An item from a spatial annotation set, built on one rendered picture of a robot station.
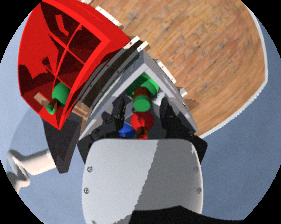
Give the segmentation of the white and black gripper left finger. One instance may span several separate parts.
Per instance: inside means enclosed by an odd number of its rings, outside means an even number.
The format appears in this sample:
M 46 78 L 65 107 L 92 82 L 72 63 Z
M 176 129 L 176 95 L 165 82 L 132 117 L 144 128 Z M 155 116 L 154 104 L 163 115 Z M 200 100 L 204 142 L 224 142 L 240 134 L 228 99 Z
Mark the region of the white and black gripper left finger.
M 125 100 L 123 97 L 119 97 L 117 104 L 113 107 L 110 117 L 107 117 L 104 120 L 104 123 L 94 129 L 90 135 L 88 134 L 77 142 L 77 147 L 84 164 L 86 163 L 86 158 L 88 156 L 91 145 L 96 140 L 103 138 L 120 138 L 119 131 L 123 128 L 125 114 Z

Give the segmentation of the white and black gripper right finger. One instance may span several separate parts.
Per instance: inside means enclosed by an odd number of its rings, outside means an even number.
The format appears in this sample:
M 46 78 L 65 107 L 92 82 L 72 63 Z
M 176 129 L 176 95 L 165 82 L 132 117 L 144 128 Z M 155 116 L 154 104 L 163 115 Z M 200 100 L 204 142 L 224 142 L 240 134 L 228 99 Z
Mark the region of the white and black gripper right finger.
M 165 139 L 184 139 L 190 141 L 195 147 L 199 163 L 201 164 L 208 147 L 207 142 L 197 135 L 195 136 L 193 131 L 182 125 L 182 121 L 175 117 L 167 97 L 162 98 L 159 113 L 162 129 L 167 132 Z

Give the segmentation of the red crate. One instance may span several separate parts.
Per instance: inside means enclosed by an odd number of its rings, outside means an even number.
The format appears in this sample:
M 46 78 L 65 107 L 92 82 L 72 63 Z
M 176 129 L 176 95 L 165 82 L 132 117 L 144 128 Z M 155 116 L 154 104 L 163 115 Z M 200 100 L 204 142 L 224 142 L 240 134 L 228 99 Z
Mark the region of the red crate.
M 59 130 L 81 94 L 131 41 L 118 26 L 96 11 L 77 0 L 42 0 L 32 10 L 22 34 L 18 54 L 21 97 Z M 50 102 L 59 82 L 71 91 L 65 107 L 52 115 L 34 96 L 39 92 Z

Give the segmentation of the grey plastic crate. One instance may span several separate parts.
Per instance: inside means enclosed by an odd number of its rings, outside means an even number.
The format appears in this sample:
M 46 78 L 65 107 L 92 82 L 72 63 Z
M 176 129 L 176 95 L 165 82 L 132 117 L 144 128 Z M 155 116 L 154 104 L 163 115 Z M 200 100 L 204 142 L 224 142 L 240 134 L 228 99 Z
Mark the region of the grey plastic crate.
M 176 86 L 174 85 L 174 83 L 170 80 L 166 73 L 158 67 L 159 65 L 155 63 L 153 58 L 148 53 L 145 53 L 146 51 L 144 49 L 142 50 L 143 51 L 140 51 L 136 55 L 136 57 L 134 57 L 135 60 L 132 59 L 123 68 L 123 71 L 118 74 L 118 76 L 120 76 L 118 78 L 116 76 L 117 79 L 115 78 L 116 80 L 113 80 L 113 82 L 108 86 L 106 92 L 103 93 L 104 95 L 99 98 L 100 101 L 98 105 L 98 101 L 96 102 L 92 113 L 90 113 L 88 117 L 89 121 L 87 119 L 87 123 L 85 123 L 86 125 L 84 126 L 84 129 L 82 130 L 80 134 L 81 136 L 78 140 L 82 139 L 88 134 L 90 135 L 95 128 L 99 127 L 100 125 L 102 125 L 102 123 L 104 123 L 104 120 L 107 117 L 110 117 L 113 107 L 117 104 L 119 97 L 123 97 L 125 100 L 126 115 L 124 122 L 132 126 L 130 122 L 131 115 L 134 114 L 137 110 L 134 109 L 133 99 L 127 94 L 125 89 L 143 72 L 145 72 L 159 86 L 159 90 L 157 94 L 151 99 L 150 108 L 147 110 L 150 114 L 154 116 L 154 125 L 148 131 L 147 139 L 165 139 L 166 137 L 166 131 L 162 129 L 161 119 L 155 114 L 152 105 L 152 100 L 158 97 L 163 92 L 172 100 L 172 102 L 180 110 L 179 114 L 176 117 L 182 121 L 182 124 L 185 127 L 189 128 L 191 131 L 193 131 L 194 134 L 199 132 L 189 108 L 187 107 L 187 105 L 185 105 L 180 92 L 178 93 L 179 90 L 176 90 Z M 162 70 L 163 72 L 160 70 Z

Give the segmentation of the green bottle with light green label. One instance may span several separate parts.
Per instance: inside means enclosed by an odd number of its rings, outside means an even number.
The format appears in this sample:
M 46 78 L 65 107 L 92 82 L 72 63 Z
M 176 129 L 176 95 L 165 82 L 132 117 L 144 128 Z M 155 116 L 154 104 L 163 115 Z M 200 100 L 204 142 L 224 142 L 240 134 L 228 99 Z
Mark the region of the green bottle with light green label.
M 53 115 L 59 107 L 65 107 L 70 90 L 63 82 L 58 83 L 52 91 L 52 100 L 46 110 Z

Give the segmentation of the red bottle with pink label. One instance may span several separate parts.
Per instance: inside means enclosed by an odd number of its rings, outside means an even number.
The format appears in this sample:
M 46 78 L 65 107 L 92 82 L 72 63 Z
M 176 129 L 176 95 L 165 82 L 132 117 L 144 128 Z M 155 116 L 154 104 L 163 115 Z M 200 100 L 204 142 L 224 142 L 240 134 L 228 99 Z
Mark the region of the red bottle with pink label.
M 147 139 L 148 131 L 154 125 L 154 116 L 148 111 L 136 111 L 130 119 L 132 127 L 137 131 L 137 139 Z

